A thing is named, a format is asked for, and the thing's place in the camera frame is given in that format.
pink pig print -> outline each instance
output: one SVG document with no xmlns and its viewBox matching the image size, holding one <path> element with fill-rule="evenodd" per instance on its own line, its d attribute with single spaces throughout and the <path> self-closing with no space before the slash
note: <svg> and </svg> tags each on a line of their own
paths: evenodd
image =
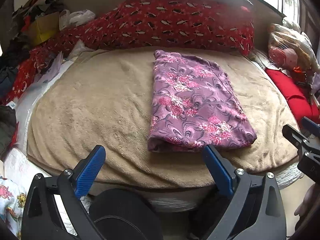
<svg viewBox="0 0 320 240">
<path fill-rule="evenodd" d="M 13 197 L 12 193 L 8 190 L 9 188 L 5 185 L 0 186 L 0 197 L 7 198 Z"/>
</svg>

red fabric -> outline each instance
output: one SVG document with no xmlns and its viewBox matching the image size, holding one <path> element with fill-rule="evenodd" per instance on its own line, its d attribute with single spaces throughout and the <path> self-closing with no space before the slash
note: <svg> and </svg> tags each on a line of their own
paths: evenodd
<svg viewBox="0 0 320 240">
<path fill-rule="evenodd" d="M 253 46 L 251 12 L 206 0 L 127 0 L 111 12 L 76 28 L 63 30 L 30 52 L 30 61 L 45 68 L 59 51 L 67 56 L 81 39 L 91 49 L 127 49 L 143 46 L 239 50 L 248 55 Z M 21 64 L 6 102 L 20 97 L 36 74 L 30 62 Z M 21 74 L 29 73 L 30 79 Z"/>
<path fill-rule="evenodd" d="M 316 123 L 320 123 L 319 110 L 316 104 L 309 104 L 307 90 L 298 87 L 292 78 L 279 70 L 266 69 L 266 73 L 284 95 L 300 127 L 302 127 L 301 119 L 304 116 Z"/>
</svg>

purple cloth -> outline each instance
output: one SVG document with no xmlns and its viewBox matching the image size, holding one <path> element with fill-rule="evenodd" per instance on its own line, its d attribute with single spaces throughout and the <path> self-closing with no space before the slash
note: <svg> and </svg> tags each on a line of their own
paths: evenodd
<svg viewBox="0 0 320 240">
<path fill-rule="evenodd" d="M 197 56 L 156 50 L 148 150 L 240 148 L 257 135 L 233 94 L 228 75 Z"/>
</svg>

white tag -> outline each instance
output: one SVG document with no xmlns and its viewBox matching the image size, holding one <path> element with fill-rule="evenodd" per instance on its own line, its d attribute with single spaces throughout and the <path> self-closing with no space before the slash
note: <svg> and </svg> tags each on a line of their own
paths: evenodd
<svg viewBox="0 0 320 240">
<path fill-rule="evenodd" d="M 17 104 L 13 101 L 10 101 L 9 103 L 6 104 L 6 106 L 10 106 L 12 109 L 15 109 L 16 105 Z"/>
</svg>

black pants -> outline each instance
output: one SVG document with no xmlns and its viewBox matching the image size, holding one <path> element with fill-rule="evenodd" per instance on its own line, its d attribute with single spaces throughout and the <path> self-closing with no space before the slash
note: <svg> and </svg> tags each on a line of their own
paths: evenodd
<svg viewBox="0 0 320 240">
<path fill-rule="evenodd" d="M 158 217 L 139 195 L 110 189 L 95 197 L 89 216 L 107 240 L 163 240 Z"/>
</svg>

